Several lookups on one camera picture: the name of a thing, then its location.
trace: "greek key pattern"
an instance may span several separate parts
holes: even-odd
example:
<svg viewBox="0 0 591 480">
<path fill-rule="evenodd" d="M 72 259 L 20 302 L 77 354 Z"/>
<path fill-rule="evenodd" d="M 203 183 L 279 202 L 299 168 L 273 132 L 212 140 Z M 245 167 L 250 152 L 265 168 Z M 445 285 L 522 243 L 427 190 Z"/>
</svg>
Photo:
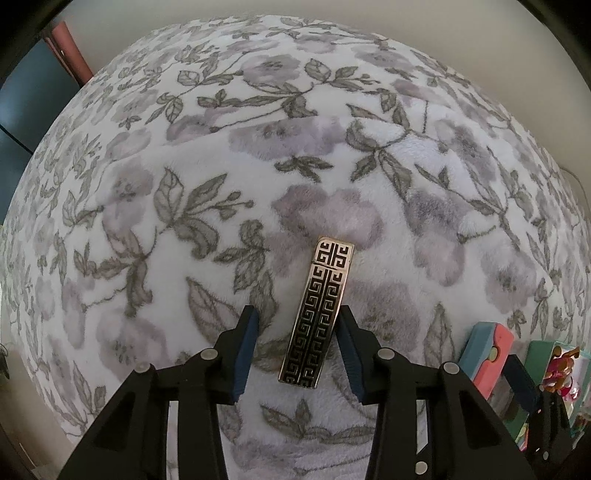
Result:
<svg viewBox="0 0 591 480">
<path fill-rule="evenodd" d="M 316 388 L 339 312 L 354 246 L 322 237 L 306 281 L 279 381 Z"/>
</svg>

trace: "white fabric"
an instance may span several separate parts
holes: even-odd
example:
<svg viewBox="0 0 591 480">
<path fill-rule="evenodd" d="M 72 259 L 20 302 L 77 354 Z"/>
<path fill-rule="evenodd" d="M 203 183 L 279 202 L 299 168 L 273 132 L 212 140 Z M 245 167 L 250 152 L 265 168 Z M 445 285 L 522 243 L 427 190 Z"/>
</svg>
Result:
<svg viewBox="0 0 591 480">
<path fill-rule="evenodd" d="M 51 127 L 6 226 L 12 332 L 74 441 L 136 361 L 182 362 L 259 308 L 246 393 L 220 410 L 231 478 L 366 468 L 375 409 L 334 345 L 318 389 L 277 382 L 319 235 L 356 245 L 344 303 L 414 362 L 457 359 L 480 321 L 520 353 L 589 336 L 589 225 L 543 147 L 454 70 L 327 22 L 138 40 Z"/>
</svg>

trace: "cable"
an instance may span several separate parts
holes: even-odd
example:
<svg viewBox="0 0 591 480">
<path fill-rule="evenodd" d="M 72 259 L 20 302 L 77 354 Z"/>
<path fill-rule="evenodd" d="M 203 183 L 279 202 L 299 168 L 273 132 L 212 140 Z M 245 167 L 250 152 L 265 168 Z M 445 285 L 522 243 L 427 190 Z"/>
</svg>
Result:
<svg viewBox="0 0 591 480">
<path fill-rule="evenodd" d="M 587 192 L 585 191 L 585 187 L 583 187 L 583 183 L 579 180 L 579 177 L 577 177 L 569 168 L 563 167 L 558 162 L 557 165 L 561 170 L 564 170 L 566 173 L 573 176 L 574 179 L 579 182 L 579 186 L 581 187 L 581 190 L 583 191 L 583 196 L 585 197 L 585 203 L 587 204 L 587 214 L 591 214 L 591 207 L 589 207 L 589 199 L 587 198 Z"/>
<path fill-rule="evenodd" d="M 31 155 L 33 155 L 33 152 L 31 150 L 29 150 L 29 148 L 27 148 L 27 146 L 22 143 L 17 137 L 15 137 L 14 135 L 12 135 L 8 130 L 6 130 L 4 128 L 4 126 L 2 124 L 0 124 L 0 130 L 2 130 L 4 133 L 6 133 L 10 138 L 12 138 L 16 143 L 18 143 L 22 148 L 24 148 L 25 150 L 27 150 Z"/>
</svg>

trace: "green box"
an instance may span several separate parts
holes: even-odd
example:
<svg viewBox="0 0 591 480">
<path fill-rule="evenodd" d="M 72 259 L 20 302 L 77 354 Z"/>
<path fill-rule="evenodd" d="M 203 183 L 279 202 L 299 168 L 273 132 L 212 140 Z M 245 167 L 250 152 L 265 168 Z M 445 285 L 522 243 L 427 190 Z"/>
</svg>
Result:
<svg viewBox="0 0 591 480">
<path fill-rule="evenodd" d="M 548 363 L 552 358 L 552 350 L 554 350 L 555 346 L 561 347 L 563 351 L 569 351 L 575 348 L 574 346 L 566 345 L 565 343 L 561 342 L 547 342 L 546 340 L 533 340 L 530 342 L 524 366 L 536 385 L 540 385 L 544 379 L 544 374 L 546 373 Z M 583 365 L 580 367 L 580 374 L 575 377 L 573 372 L 573 379 L 579 383 L 581 393 L 576 400 L 573 412 L 570 415 L 571 426 L 577 417 L 579 409 L 581 408 L 583 399 L 587 393 L 587 388 L 589 387 L 589 380 L 591 377 L 591 355 L 588 352 L 581 351 L 577 363 L 581 361 Z M 523 425 L 527 420 L 527 416 L 527 412 L 519 407 L 519 411 L 517 412 L 515 418 L 511 421 L 505 422 L 507 430 L 509 430 L 509 433 L 514 439 L 517 438 L 519 432 L 523 428 Z"/>
</svg>

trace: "dark blue cabinet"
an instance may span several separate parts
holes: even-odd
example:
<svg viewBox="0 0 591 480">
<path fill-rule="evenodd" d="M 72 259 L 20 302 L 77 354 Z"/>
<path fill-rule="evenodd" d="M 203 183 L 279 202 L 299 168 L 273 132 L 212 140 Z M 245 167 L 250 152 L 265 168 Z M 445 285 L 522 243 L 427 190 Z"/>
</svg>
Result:
<svg viewBox="0 0 591 480">
<path fill-rule="evenodd" d="M 26 149 L 35 151 L 43 135 L 78 92 L 47 44 L 39 41 L 0 89 L 0 125 Z M 0 224 L 31 154 L 1 132 Z"/>
</svg>

